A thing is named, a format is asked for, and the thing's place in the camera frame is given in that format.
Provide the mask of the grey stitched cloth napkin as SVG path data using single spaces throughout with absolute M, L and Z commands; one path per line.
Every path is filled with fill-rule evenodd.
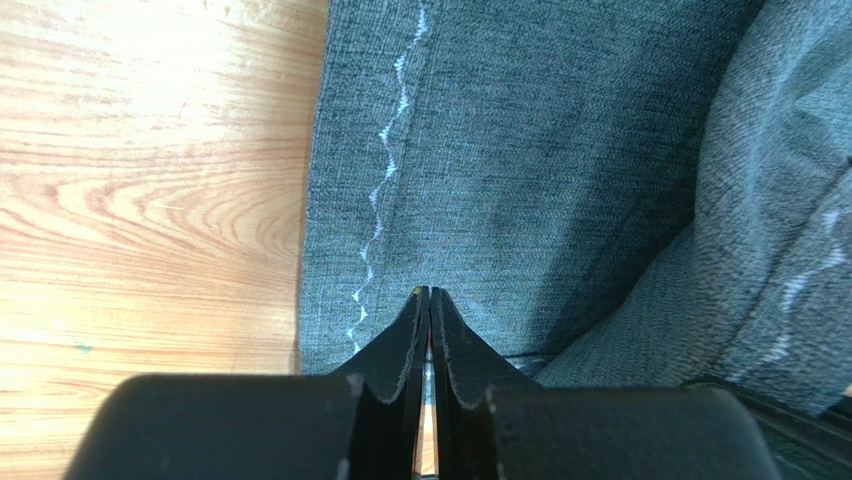
M 333 1 L 301 370 L 419 285 L 551 387 L 851 383 L 847 1 Z

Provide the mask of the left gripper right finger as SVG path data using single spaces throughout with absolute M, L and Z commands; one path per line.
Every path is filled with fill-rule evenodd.
M 498 479 L 491 394 L 542 386 L 474 332 L 445 289 L 431 289 L 429 312 L 437 475 Z

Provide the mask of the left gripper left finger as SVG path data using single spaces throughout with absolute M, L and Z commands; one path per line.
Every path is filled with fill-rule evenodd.
M 340 479 L 416 479 L 430 293 L 415 288 L 396 319 L 335 372 L 357 396 Z

